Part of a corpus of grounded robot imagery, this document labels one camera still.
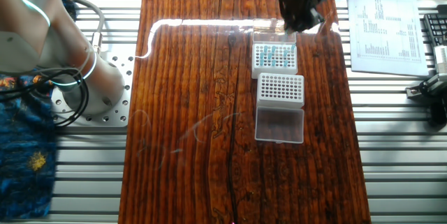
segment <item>wooden tabletop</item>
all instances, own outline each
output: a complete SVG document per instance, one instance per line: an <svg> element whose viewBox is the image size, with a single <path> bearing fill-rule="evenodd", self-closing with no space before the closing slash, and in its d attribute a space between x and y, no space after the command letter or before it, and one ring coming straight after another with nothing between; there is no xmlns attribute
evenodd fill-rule
<svg viewBox="0 0 447 224"><path fill-rule="evenodd" d="M254 139L249 19L277 0L142 0L120 224L371 222L334 0L319 11L297 41L305 141L275 144Z"/></svg>

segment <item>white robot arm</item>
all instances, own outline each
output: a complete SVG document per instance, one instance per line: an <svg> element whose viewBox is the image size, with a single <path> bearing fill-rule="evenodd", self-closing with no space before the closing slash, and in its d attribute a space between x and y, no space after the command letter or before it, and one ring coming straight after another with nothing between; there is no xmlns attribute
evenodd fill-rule
<svg viewBox="0 0 447 224"><path fill-rule="evenodd" d="M77 68L90 93L84 114L98 114L117 103L124 90L121 73L99 53L61 0L0 0L0 73ZM68 106L76 108L80 92L73 78L62 75L52 81L63 91Z"/></svg>

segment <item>metal rail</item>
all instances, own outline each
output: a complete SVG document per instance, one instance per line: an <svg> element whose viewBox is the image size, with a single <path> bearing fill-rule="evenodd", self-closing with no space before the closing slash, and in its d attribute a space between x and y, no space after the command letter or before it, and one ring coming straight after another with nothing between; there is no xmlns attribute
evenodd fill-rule
<svg viewBox="0 0 447 224"><path fill-rule="evenodd" d="M103 50L131 56L141 0L89 1L105 13ZM447 223L447 128L430 130L426 109L406 99L404 88L420 79L351 71L347 0L336 3L373 223ZM446 3L418 0L420 18ZM93 11L80 10L77 25L87 36L97 23ZM423 34L433 69L432 48ZM51 212L32 223L116 223L125 144L124 129L114 135L60 136Z"/></svg>

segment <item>blue patterned fabric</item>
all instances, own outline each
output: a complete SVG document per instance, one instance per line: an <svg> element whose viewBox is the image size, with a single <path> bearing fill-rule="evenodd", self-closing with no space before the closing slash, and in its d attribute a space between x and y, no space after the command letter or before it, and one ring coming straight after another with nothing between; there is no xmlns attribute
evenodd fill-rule
<svg viewBox="0 0 447 224"><path fill-rule="evenodd" d="M62 1L75 19L73 1ZM0 75L0 91L38 79ZM0 222L38 218L50 210L56 166L51 92L52 85L47 83L21 98L0 103Z"/></svg>

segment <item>black keyboard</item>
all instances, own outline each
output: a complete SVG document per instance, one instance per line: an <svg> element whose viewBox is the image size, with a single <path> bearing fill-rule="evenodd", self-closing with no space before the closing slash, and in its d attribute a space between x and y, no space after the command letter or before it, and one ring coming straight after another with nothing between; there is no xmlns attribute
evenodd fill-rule
<svg viewBox="0 0 447 224"><path fill-rule="evenodd" d="M432 45L441 45L443 35L447 33L447 14L424 15L424 23L432 40Z"/></svg>

